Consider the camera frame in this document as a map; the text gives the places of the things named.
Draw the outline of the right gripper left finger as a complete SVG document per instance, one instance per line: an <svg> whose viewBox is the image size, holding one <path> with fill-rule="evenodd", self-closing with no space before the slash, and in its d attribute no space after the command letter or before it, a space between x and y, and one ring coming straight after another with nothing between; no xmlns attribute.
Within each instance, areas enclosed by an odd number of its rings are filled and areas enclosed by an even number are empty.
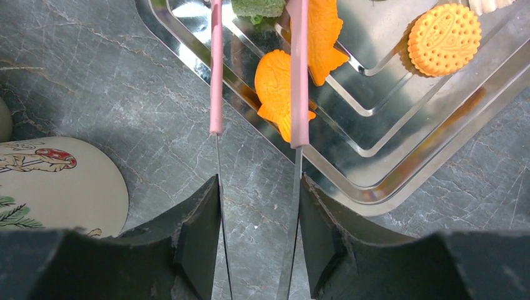
<svg viewBox="0 0 530 300"><path fill-rule="evenodd" d="M218 176L118 237L72 229L1 233L2 299L210 299L221 222Z"/></svg>

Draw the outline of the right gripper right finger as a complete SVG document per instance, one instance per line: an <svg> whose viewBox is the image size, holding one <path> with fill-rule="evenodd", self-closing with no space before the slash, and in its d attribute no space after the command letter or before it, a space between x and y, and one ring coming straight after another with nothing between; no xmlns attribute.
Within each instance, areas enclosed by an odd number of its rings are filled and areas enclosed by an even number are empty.
<svg viewBox="0 0 530 300"><path fill-rule="evenodd" d="M301 179L300 223L314 299L528 299L529 232L382 227Z"/></svg>

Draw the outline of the pink steel tongs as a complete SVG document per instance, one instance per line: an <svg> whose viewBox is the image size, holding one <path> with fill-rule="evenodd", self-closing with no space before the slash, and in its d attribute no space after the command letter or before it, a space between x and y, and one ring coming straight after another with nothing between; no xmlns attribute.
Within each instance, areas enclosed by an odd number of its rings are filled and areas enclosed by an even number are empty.
<svg viewBox="0 0 530 300"><path fill-rule="evenodd" d="M223 23L222 1L211 1L211 80L209 131L218 138L223 133ZM288 1L291 21L290 121L291 147L295 149L294 181L286 247L276 299L289 299L294 254L298 235L303 147L309 144L308 96L308 1Z"/></svg>

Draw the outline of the green swirl roll cake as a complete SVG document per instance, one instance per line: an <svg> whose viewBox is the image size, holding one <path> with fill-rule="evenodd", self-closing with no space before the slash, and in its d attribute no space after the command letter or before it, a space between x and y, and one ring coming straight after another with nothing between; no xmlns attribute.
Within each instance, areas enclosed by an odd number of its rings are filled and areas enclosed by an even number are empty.
<svg viewBox="0 0 530 300"><path fill-rule="evenodd" d="M254 25L264 18L281 16L286 6L285 0L232 0L231 7L235 15L249 17Z"/></svg>

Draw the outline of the layered strawberry cake slice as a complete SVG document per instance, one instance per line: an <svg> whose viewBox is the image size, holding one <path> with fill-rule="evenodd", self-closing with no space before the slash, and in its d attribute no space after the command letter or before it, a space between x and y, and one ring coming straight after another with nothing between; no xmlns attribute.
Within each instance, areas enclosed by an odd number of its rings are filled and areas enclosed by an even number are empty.
<svg viewBox="0 0 530 300"><path fill-rule="evenodd" d="M469 7L476 15L491 13L499 8L509 6L516 0L469 0Z"/></svg>

